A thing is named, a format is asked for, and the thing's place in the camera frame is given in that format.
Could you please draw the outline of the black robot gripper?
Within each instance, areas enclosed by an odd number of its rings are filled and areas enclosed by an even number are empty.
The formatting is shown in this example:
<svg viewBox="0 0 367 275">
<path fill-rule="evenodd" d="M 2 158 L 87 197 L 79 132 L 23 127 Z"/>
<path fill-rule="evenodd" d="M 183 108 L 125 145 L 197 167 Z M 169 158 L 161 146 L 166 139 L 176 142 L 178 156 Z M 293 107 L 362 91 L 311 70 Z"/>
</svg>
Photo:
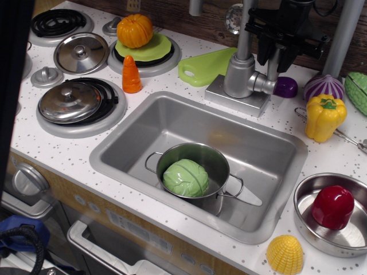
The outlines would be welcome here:
<svg viewBox="0 0 367 275">
<path fill-rule="evenodd" d="M 286 72 L 299 55 L 319 59 L 330 38 L 315 27 L 309 13 L 314 1 L 281 1 L 278 9 L 248 10 L 246 31 L 258 39 L 257 61 L 265 65 L 275 52 L 276 44 L 286 47 L 281 54 L 278 73 Z"/>
</svg>

